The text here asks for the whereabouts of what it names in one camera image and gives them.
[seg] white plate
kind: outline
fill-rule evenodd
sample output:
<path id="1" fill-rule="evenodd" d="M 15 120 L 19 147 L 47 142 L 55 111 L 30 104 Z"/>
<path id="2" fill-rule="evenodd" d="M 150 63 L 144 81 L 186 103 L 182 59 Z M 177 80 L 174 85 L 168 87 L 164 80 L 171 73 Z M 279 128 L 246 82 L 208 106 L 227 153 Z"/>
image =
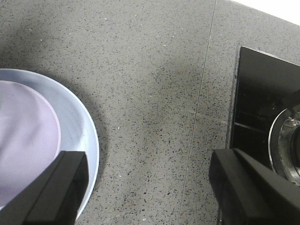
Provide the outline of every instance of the white plate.
<path id="1" fill-rule="evenodd" d="M 24 84 L 44 96 L 55 110 L 60 122 L 60 150 L 85 151 L 89 167 L 89 183 L 77 213 L 78 218 L 91 195 L 98 173 L 99 143 L 90 114 L 69 89 L 49 77 L 19 69 L 0 69 L 0 80 Z"/>

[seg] gray speckled countertop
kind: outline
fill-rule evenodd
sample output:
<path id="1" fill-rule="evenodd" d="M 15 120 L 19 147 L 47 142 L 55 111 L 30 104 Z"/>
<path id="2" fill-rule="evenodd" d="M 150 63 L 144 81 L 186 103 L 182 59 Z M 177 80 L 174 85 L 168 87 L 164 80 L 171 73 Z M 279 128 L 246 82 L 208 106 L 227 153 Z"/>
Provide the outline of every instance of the gray speckled countertop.
<path id="1" fill-rule="evenodd" d="M 239 46 L 300 63 L 300 27 L 228 0 L 2 0 L 0 67 L 86 105 L 99 174 L 77 225 L 214 225 Z"/>

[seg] stove glass top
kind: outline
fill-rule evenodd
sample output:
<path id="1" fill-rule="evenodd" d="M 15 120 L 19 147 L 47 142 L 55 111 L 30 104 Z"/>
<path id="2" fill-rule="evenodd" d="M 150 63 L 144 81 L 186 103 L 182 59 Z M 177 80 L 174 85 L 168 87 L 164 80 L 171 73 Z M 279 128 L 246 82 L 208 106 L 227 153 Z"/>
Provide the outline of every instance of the stove glass top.
<path id="1" fill-rule="evenodd" d="M 299 66 L 242 47 L 230 147 L 241 149 L 271 168 L 268 151 L 270 128 L 285 109 L 282 99 L 299 89 Z"/>

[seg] purple cloth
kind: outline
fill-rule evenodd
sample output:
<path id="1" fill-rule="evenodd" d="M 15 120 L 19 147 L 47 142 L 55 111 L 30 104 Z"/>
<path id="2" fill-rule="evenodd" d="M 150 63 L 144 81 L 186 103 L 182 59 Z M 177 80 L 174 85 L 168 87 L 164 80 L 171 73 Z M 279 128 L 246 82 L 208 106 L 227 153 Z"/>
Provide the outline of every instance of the purple cloth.
<path id="1" fill-rule="evenodd" d="M 43 172 L 59 151 L 60 125 L 49 102 L 23 84 L 0 81 L 0 207 Z"/>

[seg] stove burner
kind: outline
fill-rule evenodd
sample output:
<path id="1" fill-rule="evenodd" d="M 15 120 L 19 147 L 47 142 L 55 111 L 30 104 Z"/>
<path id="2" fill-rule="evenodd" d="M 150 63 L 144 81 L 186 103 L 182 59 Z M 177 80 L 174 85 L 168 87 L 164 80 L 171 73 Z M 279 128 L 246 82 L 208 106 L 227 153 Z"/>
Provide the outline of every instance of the stove burner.
<path id="1" fill-rule="evenodd" d="M 269 132 L 269 157 L 273 171 L 300 186 L 300 117 L 299 106 L 283 110 Z"/>

